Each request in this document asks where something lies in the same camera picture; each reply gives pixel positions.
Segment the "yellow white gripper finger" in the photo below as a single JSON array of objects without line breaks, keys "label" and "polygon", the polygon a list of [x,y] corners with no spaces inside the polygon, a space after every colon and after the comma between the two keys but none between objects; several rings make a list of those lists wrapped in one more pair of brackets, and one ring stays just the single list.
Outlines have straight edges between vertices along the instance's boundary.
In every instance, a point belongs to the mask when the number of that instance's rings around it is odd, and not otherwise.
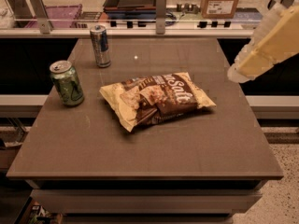
[{"label": "yellow white gripper finger", "polygon": [[299,6],[275,3],[235,57],[227,77],[236,83],[254,80],[299,53]]}]

